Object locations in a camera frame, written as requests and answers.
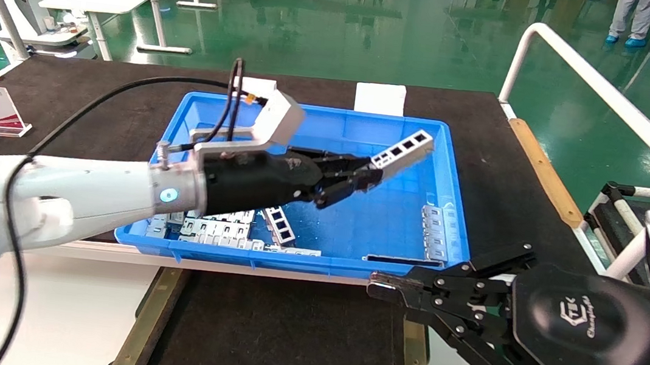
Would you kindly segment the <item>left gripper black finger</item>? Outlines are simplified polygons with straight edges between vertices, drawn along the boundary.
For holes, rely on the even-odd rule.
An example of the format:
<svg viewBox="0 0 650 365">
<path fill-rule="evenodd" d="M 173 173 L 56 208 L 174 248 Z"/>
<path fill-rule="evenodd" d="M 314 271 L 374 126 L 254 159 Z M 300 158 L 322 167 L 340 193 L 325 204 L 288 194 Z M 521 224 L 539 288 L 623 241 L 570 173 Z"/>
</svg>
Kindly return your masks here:
<svg viewBox="0 0 650 365">
<path fill-rule="evenodd" d="M 353 180 L 365 186 L 377 186 L 383 172 L 371 157 L 298 149 L 298 154 L 311 159 L 325 179 Z"/>
<path fill-rule="evenodd" d="M 352 196 L 357 191 L 366 192 L 373 183 L 344 178 L 320 179 L 314 184 L 307 201 L 317 209 L 325 209 Z"/>
</svg>

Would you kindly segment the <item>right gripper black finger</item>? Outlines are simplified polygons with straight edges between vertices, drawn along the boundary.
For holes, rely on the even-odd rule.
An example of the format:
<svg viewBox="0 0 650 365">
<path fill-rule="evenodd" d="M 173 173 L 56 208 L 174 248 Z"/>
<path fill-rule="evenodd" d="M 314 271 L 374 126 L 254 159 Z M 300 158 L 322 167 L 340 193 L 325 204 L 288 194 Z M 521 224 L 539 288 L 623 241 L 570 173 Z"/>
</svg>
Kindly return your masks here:
<svg viewBox="0 0 650 365">
<path fill-rule="evenodd" d="M 513 365 L 494 350 L 496 338 L 506 330 L 502 318 L 469 302 L 423 291 L 405 290 L 403 304 L 408 319 L 432 328 L 469 365 Z"/>
<path fill-rule="evenodd" d="M 535 265 L 535 251 L 530 243 L 493 250 L 445 269 L 413 266 L 398 276 L 373 272 L 367 285 L 373 299 L 412 307 L 462 312 L 468 307 L 510 307 L 510 277 Z"/>
</svg>

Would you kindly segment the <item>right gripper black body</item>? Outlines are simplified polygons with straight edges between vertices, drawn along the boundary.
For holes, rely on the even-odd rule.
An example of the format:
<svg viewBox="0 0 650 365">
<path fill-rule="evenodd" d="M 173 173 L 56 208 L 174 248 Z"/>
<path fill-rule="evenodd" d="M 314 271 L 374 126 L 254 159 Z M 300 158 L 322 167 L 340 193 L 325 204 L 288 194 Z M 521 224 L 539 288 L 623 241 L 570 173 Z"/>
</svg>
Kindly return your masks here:
<svg viewBox="0 0 650 365">
<path fill-rule="evenodd" d="M 512 334 L 538 365 L 645 365 L 650 294 L 543 264 L 511 285 Z"/>
</svg>

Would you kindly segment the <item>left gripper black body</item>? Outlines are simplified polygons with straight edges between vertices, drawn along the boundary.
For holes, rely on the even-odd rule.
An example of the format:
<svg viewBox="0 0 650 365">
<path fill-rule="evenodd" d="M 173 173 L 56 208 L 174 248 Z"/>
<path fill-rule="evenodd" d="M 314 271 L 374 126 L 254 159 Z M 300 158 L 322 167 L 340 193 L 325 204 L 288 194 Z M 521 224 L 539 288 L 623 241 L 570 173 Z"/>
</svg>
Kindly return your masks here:
<svg viewBox="0 0 650 365">
<path fill-rule="evenodd" d="M 308 202 L 323 177 L 306 157 L 266 151 L 210 158 L 204 172 L 207 216 Z"/>
</svg>

